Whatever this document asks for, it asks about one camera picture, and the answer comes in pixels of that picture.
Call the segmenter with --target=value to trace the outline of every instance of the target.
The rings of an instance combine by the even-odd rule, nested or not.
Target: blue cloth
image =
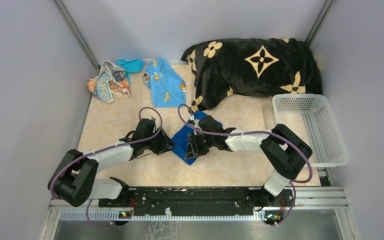
[[[207,116],[207,114],[200,110],[197,110],[193,114],[193,117],[195,119],[203,119],[205,116]],[[220,126],[223,126],[221,122],[217,121],[217,123]],[[193,132],[194,130],[192,130],[190,127],[183,126],[178,132],[176,132],[176,134],[171,139],[173,143],[176,144],[176,146],[172,147],[171,150],[188,165],[192,165],[195,160],[197,160],[197,157],[185,159],[186,150],[188,149],[188,134],[191,134]]]
[[[161,57],[154,59],[144,72],[156,108],[178,107],[186,103],[186,84],[170,64]]]
[[[127,78],[128,84],[130,85],[132,84],[130,82],[129,74],[139,73],[145,67],[145,63],[141,59],[127,61],[126,59],[120,58],[115,61],[115,63],[124,68],[124,70],[126,71],[125,77]]]

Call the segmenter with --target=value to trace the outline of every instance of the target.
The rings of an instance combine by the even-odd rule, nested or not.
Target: white plastic basket
[[[312,167],[348,164],[344,141],[329,101],[317,94],[279,94],[272,100],[275,121],[285,124],[313,150]]]

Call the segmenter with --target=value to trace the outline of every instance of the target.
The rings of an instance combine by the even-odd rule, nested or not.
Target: teal cloth
[[[141,59],[136,59],[136,60],[130,60],[127,61],[126,59],[120,58],[115,63],[126,71],[125,77],[128,80],[128,84],[132,85],[130,82],[130,76],[129,74],[134,74],[134,73],[139,73],[144,69],[145,63]]]

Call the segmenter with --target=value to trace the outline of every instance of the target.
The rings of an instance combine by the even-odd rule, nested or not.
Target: clothing
[[[127,61],[126,59],[120,58],[115,63],[125,70],[125,77],[128,80],[128,83],[131,85],[130,82],[130,74],[139,73],[144,69],[145,63],[142,59],[136,59],[136,60],[130,60]]]
[[[152,105],[156,108],[178,107],[186,103],[186,84],[170,64],[161,57],[145,68],[143,80],[151,88]]]
[[[193,117],[196,120],[203,119],[206,116],[207,114],[205,114],[200,110],[197,110],[196,112],[193,113]],[[221,122],[217,121],[217,123],[220,126],[223,126]],[[178,132],[176,132],[176,134],[171,139],[174,142],[174,144],[176,144],[176,146],[172,147],[171,150],[173,151],[174,154],[176,154],[188,165],[192,165],[195,162],[195,160],[197,160],[197,157],[185,159],[186,150],[188,149],[188,134],[191,134],[193,132],[194,130],[192,130],[188,126],[183,126]]]
[[[87,82],[87,88],[95,98],[106,103],[114,101],[113,94],[130,97],[130,83],[125,75],[126,71],[121,66],[103,61],[98,76]]]

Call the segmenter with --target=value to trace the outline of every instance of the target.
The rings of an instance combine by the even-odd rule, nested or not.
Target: floor
[[[188,65],[172,67],[186,82],[186,103],[190,104],[195,96],[195,76]],[[131,98],[114,95],[112,103],[92,99],[78,147],[80,151],[89,152],[112,145],[136,128],[139,110],[145,106],[152,107],[151,92],[142,76],[142,73],[131,75]],[[157,110],[162,115],[164,130],[172,137],[183,126],[177,109]],[[181,112],[185,119],[189,117],[185,109]],[[265,130],[275,126],[271,98],[233,94],[216,108],[205,112],[223,123],[224,128]],[[158,118],[150,110],[144,111],[142,116]],[[305,129],[294,126],[292,130],[306,140]],[[187,165],[172,152],[159,156],[151,154],[107,168],[97,177],[116,177],[130,186],[261,186],[272,171],[273,167],[264,154],[212,148],[192,165]],[[313,172],[314,177],[310,182],[297,185],[320,186],[316,169]],[[304,180],[308,174],[305,167],[297,179]]]

